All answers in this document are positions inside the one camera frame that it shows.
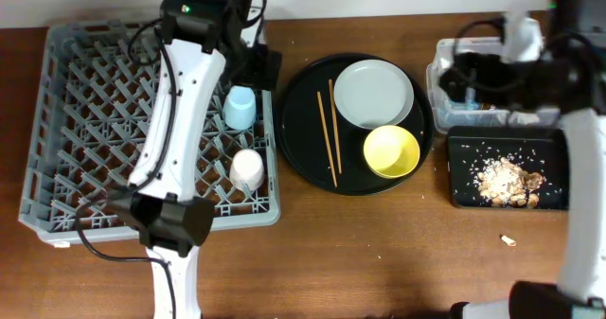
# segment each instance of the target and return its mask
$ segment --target yellow bowl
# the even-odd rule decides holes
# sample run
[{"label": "yellow bowl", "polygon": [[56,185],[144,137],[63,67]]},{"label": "yellow bowl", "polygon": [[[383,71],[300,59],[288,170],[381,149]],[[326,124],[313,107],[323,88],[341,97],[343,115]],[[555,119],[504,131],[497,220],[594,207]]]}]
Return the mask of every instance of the yellow bowl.
[{"label": "yellow bowl", "polygon": [[399,178],[410,173],[420,159],[415,136],[393,125],[381,126],[364,142],[364,158],[370,169],[384,178]]}]

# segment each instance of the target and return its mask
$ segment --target white plastic container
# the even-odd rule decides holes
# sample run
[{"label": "white plastic container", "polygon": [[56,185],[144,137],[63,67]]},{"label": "white plastic container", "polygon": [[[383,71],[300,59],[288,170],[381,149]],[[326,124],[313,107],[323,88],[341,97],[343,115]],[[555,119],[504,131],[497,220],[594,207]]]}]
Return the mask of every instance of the white plastic container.
[{"label": "white plastic container", "polygon": [[[432,105],[436,130],[447,133],[453,126],[493,126],[503,127],[506,121],[509,126],[522,127],[559,127],[560,110],[543,108],[534,114],[513,113],[508,117],[508,110],[474,110],[465,103],[451,101],[446,92],[439,88],[438,79],[453,63],[453,39],[437,43],[436,57],[427,66],[427,95]],[[459,41],[457,51],[473,51],[481,54],[500,54],[502,49],[499,38],[466,38]]]}]

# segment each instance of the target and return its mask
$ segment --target wooden surface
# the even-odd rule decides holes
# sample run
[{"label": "wooden surface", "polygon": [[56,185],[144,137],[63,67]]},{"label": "wooden surface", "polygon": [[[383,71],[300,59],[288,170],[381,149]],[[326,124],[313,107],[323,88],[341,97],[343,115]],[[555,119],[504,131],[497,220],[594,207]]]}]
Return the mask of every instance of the wooden surface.
[{"label": "wooden surface", "polygon": [[[305,65],[342,52],[386,58],[425,85],[436,43],[472,19],[434,15],[280,21],[280,90]],[[45,29],[0,31],[0,311],[5,318],[152,318],[147,264],[55,249],[17,221]],[[458,301],[508,295],[515,280],[555,281],[565,213],[461,210],[450,205],[440,140],[419,172],[371,197],[333,195],[278,156],[282,216],[272,226],[212,233],[202,248],[198,299],[205,317],[407,316]],[[514,248],[500,234],[517,240]],[[137,241],[98,244],[143,255]]]}]

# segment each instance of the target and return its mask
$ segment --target gray dish rack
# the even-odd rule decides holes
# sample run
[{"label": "gray dish rack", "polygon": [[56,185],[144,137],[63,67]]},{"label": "gray dish rack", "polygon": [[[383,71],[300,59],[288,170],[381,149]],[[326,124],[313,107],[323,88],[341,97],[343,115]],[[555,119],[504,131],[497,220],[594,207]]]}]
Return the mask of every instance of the gray dish rack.
[{"label": "gray dish rack", "polygon": [[[159,63],[140,67],[128,59],[127,43],[140,27],[112,20],[48,30],[19,212],[19,221],[46,243],[80,243],[76,207],[110,184],[125,185],[143,148]],[[156,55],[152,36],[144,32],[134,46],[142,61]],[[256,94],[258,117],[245,131],[224,125],[221,86],[208,108],[196,191],[216,203],[212,230],[271,225],[280,216],[272,99],[268,91]],[[253,192],[228,179],[233,155],[246,148],[261,154],[266,171]],[[92,242],[137,238],[116,215],[91,209],[81,220]]]}]

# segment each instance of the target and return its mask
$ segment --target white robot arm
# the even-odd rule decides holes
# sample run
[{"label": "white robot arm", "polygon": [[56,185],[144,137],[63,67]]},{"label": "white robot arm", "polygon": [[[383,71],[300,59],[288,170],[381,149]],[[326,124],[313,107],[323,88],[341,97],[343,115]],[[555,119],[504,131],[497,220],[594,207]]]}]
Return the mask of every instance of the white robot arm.
[{"label": "white robot arm", "polygon": [[262,6],[252,4],[253,0],[162,3],[161,33],[155,30],[162,52],[160,82],[150,127],[129,177],[131,188],[109,192],[107,203],[139,231],[148,256],[164,263],[152,264],[154,319],[201,316],[197,260],[210,231],[214,204],[195,197],[195,169],[215,89],[239,84],[272,90],[276,84],[281,55],[258,39],[266,0]]},{"label": "white robot arm", "polygon": [[[537,48],[543,40],[535,23],[518,19],[511,31],[506,20],[501,62],[476,53],[456,55],[458,67],[440,78],[440,86],[453,99],[461,98],[462,88],[470,85],[480,102],[523,109],[560,106],[570,196],[568,248],[558,285],[519,281],[507,300],[454,305],[450,315],[454,319],[606,315],[606,34],[599,31],[606,26],[606,0],[553,0],[551,5],[541,54]],[[546,52],[551,58],[544,60]],[[492,73],[469,81],[461,77],[466,62],[481,62],[504,74],[513,68],[524,78],[514,77],[506,87],[495,86]]]}]

